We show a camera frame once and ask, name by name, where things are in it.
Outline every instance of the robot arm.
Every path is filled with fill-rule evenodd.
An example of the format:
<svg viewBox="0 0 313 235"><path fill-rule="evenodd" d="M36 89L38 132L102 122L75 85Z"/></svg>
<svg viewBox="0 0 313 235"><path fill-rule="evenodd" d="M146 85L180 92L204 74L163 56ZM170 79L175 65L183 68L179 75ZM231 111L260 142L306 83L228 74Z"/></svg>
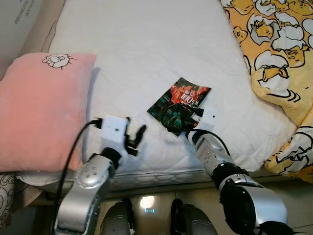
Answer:
<svg viewBox="0 0 313 235"><path fill-rule="evenodd" d="M136 155L146 126L130 140L127 127L130 119L106 116L101 126L101 154L93 154L76 173L71 190L63 199L54 226L55 235L92 235L96 228L100 202L109 190L115 170L128 158Z"/></svg>
<svg viewBox="0 0 313 235"><path fill-rule="evenodd" d="M220 193L226 222L242 235L292 235L287 210L278 195L236 166L219 141L206 131L187 132L204 171Z"/></svg>

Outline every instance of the quilted mattress cover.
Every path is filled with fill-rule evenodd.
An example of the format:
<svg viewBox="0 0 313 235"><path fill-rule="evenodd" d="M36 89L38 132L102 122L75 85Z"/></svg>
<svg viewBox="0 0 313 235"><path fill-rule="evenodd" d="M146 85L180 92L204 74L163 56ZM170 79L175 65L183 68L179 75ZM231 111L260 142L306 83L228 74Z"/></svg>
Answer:
<svg viewBox="0 0 313 235"><path fill-rule="evenodd" d="M121 166L114 185L208 180L193 147L147 114L180 77L212 90L201 104L219 114L211 129L235 163L255 171L296 126L278 106L260 100L218 0L67 0L50 53L94 53L87 119L131 117L129 132L147 131L137 157ZM84 156L100 152L90 128Z"/></svg>

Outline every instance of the yellow duck blanket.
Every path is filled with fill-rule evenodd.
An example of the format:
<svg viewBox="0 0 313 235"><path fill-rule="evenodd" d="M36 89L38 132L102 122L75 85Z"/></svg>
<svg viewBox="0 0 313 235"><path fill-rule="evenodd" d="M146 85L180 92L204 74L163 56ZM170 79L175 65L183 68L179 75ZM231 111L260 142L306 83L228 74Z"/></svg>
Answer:
<svg viewBox="0 0 313 235"><path fill-rule="evenodd" d="M220 0L253 91L298 126L264 164L313 183L313 0Z"/></svg>

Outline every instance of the white mattress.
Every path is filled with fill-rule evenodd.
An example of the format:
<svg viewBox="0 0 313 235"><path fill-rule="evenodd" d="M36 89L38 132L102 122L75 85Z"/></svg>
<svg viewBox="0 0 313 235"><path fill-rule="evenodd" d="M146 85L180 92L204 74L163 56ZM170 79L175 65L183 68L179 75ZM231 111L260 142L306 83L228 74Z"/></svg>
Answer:
<svg viewBox="0 0 313 235"><path fill-rule="evenodd" d="M211 87L202 107L219 112L218 134L239 166L257 170L295 132L282 109L259 99L218 0L67 0L51 53L97 55L88 119L131 117L130 133L148 129L116 185L206 180L192 146L147 114L180 77ZM91 128L85 157L100 152Z"/></svg>

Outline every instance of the pink pillow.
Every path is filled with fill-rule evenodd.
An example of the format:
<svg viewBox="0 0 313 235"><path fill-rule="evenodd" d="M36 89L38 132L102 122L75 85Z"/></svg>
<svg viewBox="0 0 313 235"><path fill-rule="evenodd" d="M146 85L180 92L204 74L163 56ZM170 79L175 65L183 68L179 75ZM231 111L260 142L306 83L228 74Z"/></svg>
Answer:
<svg viewBox="0 0 313 235"><path fill-rule="evenodd" d="M27 54L0 81L0 171L61 171L85 123L93 54ZM69 168L81 165L82 142Z"/></svg>

